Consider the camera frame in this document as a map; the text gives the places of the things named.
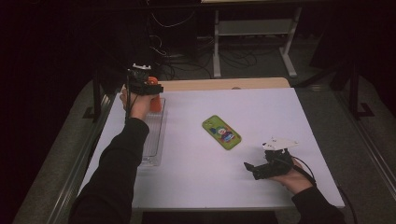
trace phone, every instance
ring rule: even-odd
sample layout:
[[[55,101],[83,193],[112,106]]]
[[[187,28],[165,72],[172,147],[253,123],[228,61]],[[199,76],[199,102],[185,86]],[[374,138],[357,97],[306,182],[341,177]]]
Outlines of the phone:
[[[206,119],[202,123],[202,127],[227,150],[242,141],[241,135],[217,115]]]

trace cartoon character on phone case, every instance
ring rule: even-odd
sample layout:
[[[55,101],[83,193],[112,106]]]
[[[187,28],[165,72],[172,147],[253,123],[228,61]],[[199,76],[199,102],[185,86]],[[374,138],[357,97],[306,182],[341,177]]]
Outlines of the cartoon character on phone case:
[[[233,132],[230,132],[231,128],[229,127],[218,127],[217,129],[215,128],[211,128],[210,132],[212,132],[213,134],[219,135],[220,138],[219,140],[221,140],[221,142],[230,142],[231,139],[233,139],[235,137],[235,135],[233,135]]]

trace hand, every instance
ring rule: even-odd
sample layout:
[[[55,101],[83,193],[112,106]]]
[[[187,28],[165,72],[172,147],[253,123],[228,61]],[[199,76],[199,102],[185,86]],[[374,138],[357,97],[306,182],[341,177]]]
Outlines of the hand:
[[[122,86],[120,99],[122,100],[123,108],[126,109],[127,90]],[[158,95],[137,95],[131,93],[131,103],[134,103],[129,114],[130,118],[137,118],[144,120],[149,112],[150,102]]]
[[[303,166],[297,162],[297,160],[293,159],[293,163],[294,165],[303,169]],[[305,189],[313,187],[312,183],[309,182],[309,180],[303,174],[294,169],[291,169],[285,175],[278,175],[269,179],[279,182],[293,194],[297,194]]]

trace clear plastic box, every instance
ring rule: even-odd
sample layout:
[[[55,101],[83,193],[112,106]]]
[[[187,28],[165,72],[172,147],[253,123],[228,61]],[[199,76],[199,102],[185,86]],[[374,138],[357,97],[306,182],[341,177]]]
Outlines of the clear plastic box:
[[[163,137],[166,124],[165,99],[161,98],[163,109],[161,112],[149,112],[145,122],[149,127],[149,134],[143,146],[141,166],[159,166],[163,155]]]

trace person's left hand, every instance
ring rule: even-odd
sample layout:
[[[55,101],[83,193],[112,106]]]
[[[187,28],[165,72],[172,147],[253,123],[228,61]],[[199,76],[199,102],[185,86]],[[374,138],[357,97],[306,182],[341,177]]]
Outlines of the person's left hand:
[[[120,99],[122,100],[123,108],[126,109],[126,101],[127,101],[127,90],[125,86],[122,86]],[[133,104],[131,113],[129,114],[130,118],[137,118],[144,120],[146,118],[147,113],[149,112],[150,102],[153,98],[158,95],[137,95],[135,93],[131,93],[131,104]]]

